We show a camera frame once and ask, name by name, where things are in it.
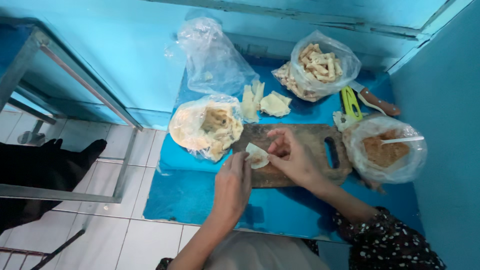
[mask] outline plastic spoon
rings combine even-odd
[[[401,139],[392,139],[392,140],[382,140],[382,144],[392,144],[392,143],[403,143],[403,142],[411,142],[411,141],[419,141],[425,139],[423,136],[417,137],[408,137],[408,138],[401,138]]]

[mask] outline polka dot sleeve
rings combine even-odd
[[[349,259],[351,270],[446,269],[420,233],[403,224],[387,209],[377,209],[380,214],[366,223],[352,224],[340,213],[333,217],[340,236],[353,245]]]

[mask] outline clear plastic bag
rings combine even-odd
[[[401,184],[418,177],[427,158],[425,140],[402,143],[408,146],[408,154],[386,168],[369,160],[363,140],[392,130],[397,138],[421,136],[409,124],[382,114],[365,117],[343,132],[348,159],[362,178],[379,183]]]
[[[206,17],[188,20],[177,36],[180,48],[187,55],[190,90],[232,96],[260,78],[215,20]]]
[[[218,94],[181,104],[168,131],[172,139],[198,157],[219,161],[243,131],[240,102]]]
[[[303,63],[299,61],[299,55],[311,43],[318,44],[323,53],[333,52],[340,59],[340,67],[343,74],[338,76],[335,81],[323,83],[315,77],[307,76]],[[282,85],[287,86],[287,89],[292,91],[297,97],[315,102],[325,96],[335,94],[347,86],[352,80],[357,78],[360,68],[360,60],[349,47],[315,30],[295,45],[290,62],[272,71],[272,73]]]

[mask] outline tiled floor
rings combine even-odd
[[[18,135],[31,130],[34,123],[35,119],[29,115],[2,111],[0,142],[16,144]],[[115,158],[124,157],[131,131],[122,125],[65,119],[55,125],[44,124],[41,129],[47,139],[63,138],[62,148],[72,151],[81,151],[97,139],[106,139],[108,145],[101,156]],[[4,232],[0,235],[0,247],[52,252],[85,228],[84,235],[42,269],[153,270],[161,258],[175,257],[199,227],[146,221],[142,216],[164,137],[164,131],[147,129],[138,133],[125,174],[126,189],[121,204],[62,202],[40,220]],[[97,161],[75,192],[111,196],[119,171],[119,164]],[[347,245],[321,244],[325,245],[320,249],[329,257],[331,269],[347,269]],[[339,253],[343,256],[340,261],[336,259],[340,258]],[[7,255],[0,253],[0,270],[7,259]],[[20,269],[24,259],[23,255],[12,256],[5,269]],[[30,269],[39,261],[39,257],[29,256],[22,269]]]

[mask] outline blue table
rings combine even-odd
[[[252,68],[265,82],[264,95],[276,91],[293,99],[291,113],[283,118],[261,114],[260,123],[327,123],[333,125],[332,112],[341,110],[340,94],[311,103],[295,97],[271,74],[283,62],[246,57]],[[369,87],[379,98],[393,102],[388,74],[361,72],[358,82]],[[177,100],[178,107],[202,94],[187,88],[185,74]],[[361,106],[362,111],[370,108]],[[167,135],[161,150],[161,160],[152,180],[144,217],[150,220],[170,220],[202,224],[210,213],[214,197],[214,178],[223,161],[212,163],[196,159]],[[388,208],[405,224],[423,233],[417,198],[412,183],[385,184],[387,195],[368,190],[357,184],[352,173],[342,185],[346,191],[374,206]],[[334,209],[300,187],[254,189],[249,204],[237,224],[237,229],[275,233],[311,239],[342,242],[335,232],[331,215]]]

